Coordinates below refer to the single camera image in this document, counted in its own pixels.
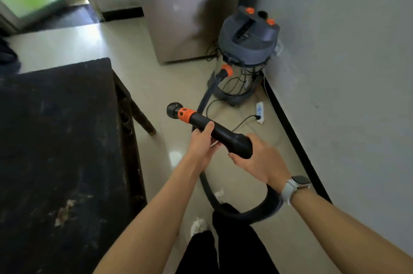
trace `black hose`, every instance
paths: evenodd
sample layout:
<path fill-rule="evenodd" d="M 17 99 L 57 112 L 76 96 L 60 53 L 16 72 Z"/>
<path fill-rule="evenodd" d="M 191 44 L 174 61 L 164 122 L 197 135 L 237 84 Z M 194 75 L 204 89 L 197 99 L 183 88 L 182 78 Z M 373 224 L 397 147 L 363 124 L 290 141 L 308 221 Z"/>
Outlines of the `black hose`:
<path fill-rule="evenodd" d="M 226 71 L 221 69 L 221 71 L 215 76 L 214 83 L 205 92 L 204 97 L 202 98 L 198 106 L 197 113 L 202 114 L 204 112 L 205 107 L 207 106 L 209 99 L 214 93 L 215 88 L 217 88 L 218 84 L 222 82 L 222 80 L 226 77 L 227 77 Z M 202 187 L 204 188 L 204 192 L 209 200 L 209 203 L 214 208 L 214 210 L 234 220 L 242 221 L 247 224 L 253 224 L 258 221 L 262 221 L 263 219 L 269 218 L 270 216 L 275 214 L 281 208 L 283 204 L 281 195 L 278 194 L 274 189 L 272 189 L 270 186 L 267 185 L 267 195 L 261 204 L 259 204 L 254 209 L 251 209 L 244 213 L 231 213 L 225 210 L 225 208 L 219 203 L 206 177 L 207 176 L 204 171 L 200 173 L 199 175 L 199 179 L 201 180 Z"/>

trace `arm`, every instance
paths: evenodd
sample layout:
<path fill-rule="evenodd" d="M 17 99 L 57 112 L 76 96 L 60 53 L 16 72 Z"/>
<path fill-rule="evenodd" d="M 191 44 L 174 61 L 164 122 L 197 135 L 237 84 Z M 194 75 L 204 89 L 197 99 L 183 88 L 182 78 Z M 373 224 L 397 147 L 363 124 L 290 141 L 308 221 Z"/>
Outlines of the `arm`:
<path fill-rule="evenodd" d="M 278 150 L 255 134 L 250 159 L 230 153 L 233 162 L 281 193 L 291 178 Z M 324 251 L 342 273 L 413 273 L 413 259 L 389 241 L 305 188 L 291 198 Z"/>
<path fill-rule="evenodd" d="M 106 252 L 94 274 L 162 273 L 199 174 L 221 146 L 210 147 L 214 123 L 194 130 L 187 154 L 153 200 Z"/>

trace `wet/dry vacuum cleaner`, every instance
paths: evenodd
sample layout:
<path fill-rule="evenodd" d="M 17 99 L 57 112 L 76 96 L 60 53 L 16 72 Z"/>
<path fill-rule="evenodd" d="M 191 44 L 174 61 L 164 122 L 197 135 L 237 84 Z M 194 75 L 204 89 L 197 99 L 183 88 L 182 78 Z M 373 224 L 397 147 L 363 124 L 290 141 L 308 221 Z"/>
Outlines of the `wet/dry vacuum cleaner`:
<path fill-rule="evenodd" d="M 198 128 L 202 131 L 210 121 L 202 114 L 212 95 L 231 105 L 245 101 L 264 79 L 263 69 L 274 52 L 279 31 L 280 26 L 269 19 L 265 11 L 256 13 L 254 8 L 240 6 L 235 14 L 224 21 L 221 28 L 214 55 L 217 68 L 208 80 L 208 89 L 197 111 L 174 102 L 166 109 L 168 116 L 191 124 L 193 130 Z M 234 133 L 215 123 L 212 137 L 223 143 L 229 152 L 245 159 L 252 156 L 251 141 L 243 134 Z M 270 217 L 283 203 L 280 194 L 267 185 L 267 195 L 261 204 L 244 213 L 231 213 L 215 198 L 204 172 L 199 178 L 215 210 L 248 224 Z"/>

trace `watch face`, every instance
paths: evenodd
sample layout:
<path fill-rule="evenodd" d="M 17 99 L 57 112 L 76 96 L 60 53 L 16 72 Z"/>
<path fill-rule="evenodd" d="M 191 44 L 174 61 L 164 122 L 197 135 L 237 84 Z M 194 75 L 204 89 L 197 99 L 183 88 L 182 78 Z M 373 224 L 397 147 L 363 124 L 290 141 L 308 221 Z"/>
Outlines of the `watch face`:
<path fill-rule="evenodd" d="M 310 180 L 302 175 L 296 175 L 291 177 L 299 185 L 308 185 L 311 184 Z"/>

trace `vacuum hose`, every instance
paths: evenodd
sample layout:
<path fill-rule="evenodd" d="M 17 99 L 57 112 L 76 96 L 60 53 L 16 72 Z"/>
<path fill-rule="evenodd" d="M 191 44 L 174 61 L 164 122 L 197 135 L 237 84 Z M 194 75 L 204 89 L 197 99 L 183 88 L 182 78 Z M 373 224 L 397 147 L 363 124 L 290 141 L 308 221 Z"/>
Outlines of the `vacuum hose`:
<path fill-rule="evenodd" d="M 178 102 L 173 102 L 168 105 L 166 113 L 171 118 L 180 119 L 188 124 L 191 124 L 193 126 L 192 131 L 195 128 L 203 131 L 205 126 L 211 120 L 203 116 L 202 113 L 204 112 L 214 89 L 224 78 L 230 76 L 231 74 L 232 69 L 230 66 L 224 65 L 220 72 L 215 76 L 215 82 L 211 84 L 205 92 L 205 95 L 202 98 L 196 112 L 194 110 L 184 108 L 183 105 Z M 212 138 L 221 142 L 229 152 L 235 153 L 244 159 L 249 159 L 252 156 L 252 143 L 247 136 L 233 133 L 222 125 L 216 122 L 214 123 L 215 127 L 211 134 Z M 272 216 L 282 206 L 283 201 L 280 194 L 267 185 L 267 195 L 261 204 L 244 213 L 231 213 L 221 206 L 209 186 L 208 179 L 206 177 L 205 172 L 202 172 L 199 175 L 202 187 L 204 188 L 204 192 L 209 200 L 209 203 L 216 211 L 234 220 L 242 221 L 247 224 L 253 224 Z"/>

